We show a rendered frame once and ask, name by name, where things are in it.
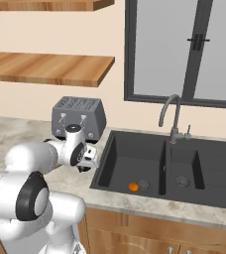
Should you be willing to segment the grey toaster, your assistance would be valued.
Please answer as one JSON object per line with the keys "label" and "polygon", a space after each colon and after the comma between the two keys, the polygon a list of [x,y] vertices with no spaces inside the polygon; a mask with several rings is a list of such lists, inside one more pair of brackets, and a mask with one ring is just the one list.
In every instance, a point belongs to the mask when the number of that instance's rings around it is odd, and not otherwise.
{"label": "grey toaster", "polygon": [[99,98],[64,96],[52,111],[52,134],[65,138],[64,128],[69,124],[80,124],[85,141],[96,144],[106,127],[106,114]]}

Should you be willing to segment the wooden cupboard door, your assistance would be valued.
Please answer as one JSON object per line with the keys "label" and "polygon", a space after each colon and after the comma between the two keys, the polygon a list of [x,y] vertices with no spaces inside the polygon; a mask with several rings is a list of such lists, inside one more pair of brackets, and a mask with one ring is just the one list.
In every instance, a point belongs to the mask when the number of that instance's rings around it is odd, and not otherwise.
{"label": "wooden cupboard door", "polygon": [[79,238],[87,254],[178,254],[180,245],[170,240],[148,238],[144,230],[129,225],[129,215],[89,207],[78,223]]}
{"label": "wooden cupboard door", "polygon": [[226,254],[226,230],[182,223],[177,236],[191,254]]}

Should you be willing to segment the thick wooden wall shelf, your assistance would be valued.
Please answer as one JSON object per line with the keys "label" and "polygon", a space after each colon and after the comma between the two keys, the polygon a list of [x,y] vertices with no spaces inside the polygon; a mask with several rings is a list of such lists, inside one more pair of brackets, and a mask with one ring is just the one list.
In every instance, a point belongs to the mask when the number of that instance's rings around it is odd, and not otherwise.
{"label": "thick wooden wall shelf", "polygon": [[0,11],[85,11],[93,12],[115,0],[0,0]]}
{"label": "thick wooden wall shelf", "polygon": [[114,57],[0,53],[0,81],[98,87]]}

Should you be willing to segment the grey curved tap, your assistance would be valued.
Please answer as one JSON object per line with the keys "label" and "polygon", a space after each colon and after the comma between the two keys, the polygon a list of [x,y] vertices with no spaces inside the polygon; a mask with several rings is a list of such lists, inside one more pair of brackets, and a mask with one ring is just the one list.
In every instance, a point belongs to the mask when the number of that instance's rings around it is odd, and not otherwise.
{"label": "grey curved tap", "polygon": [[178,132],[178,127],[177,127],[179,111],[180,111],[180,97],[177,94],[173,94],[169,97],[169,99],[166,101],[165,105],[162,108],[160,118],[159,118],[159,126],[162,127],[164,125],[164,119],[165,119],[168,107],[174,100],[176,100],[175,113],[174,113],[173,125],[171,127],[170,136],[169,136],[169,141],[172,144],[175,144],[177,139],[184,138],[184,135]]}

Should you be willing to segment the dark grey double sink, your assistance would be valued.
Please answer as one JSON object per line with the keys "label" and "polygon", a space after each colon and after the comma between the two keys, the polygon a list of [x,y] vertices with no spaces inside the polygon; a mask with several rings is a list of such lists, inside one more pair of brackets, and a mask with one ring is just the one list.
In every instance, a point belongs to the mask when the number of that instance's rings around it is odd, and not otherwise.
{"label": "dark grey double sink", "polygon": [[112,131],[91,187],[226,208],[226,142]]}

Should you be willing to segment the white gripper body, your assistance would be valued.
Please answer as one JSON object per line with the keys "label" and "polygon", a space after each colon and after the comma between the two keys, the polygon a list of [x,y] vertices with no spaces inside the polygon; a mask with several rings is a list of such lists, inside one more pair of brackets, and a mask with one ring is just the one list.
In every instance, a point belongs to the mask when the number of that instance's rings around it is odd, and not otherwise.
{"label": "white gripper body", "polygon": [[92,168],[97,169],[99,167],[99,163],[100,163],[100,160],[97,154],[95,155],[88,154],[88,155],[85,155],[76,166],[77,168],[89,167],[91,169]]}

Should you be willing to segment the dark framed window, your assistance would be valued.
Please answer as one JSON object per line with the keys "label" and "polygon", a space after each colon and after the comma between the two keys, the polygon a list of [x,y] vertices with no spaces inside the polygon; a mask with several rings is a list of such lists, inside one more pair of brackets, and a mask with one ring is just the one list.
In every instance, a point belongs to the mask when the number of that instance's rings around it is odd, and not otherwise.
{"label": "dark framed window", "polygon": [[[200,52],[188,39],[203,34]],[[124,98],[226,108],[226,0],[125,0]]]}

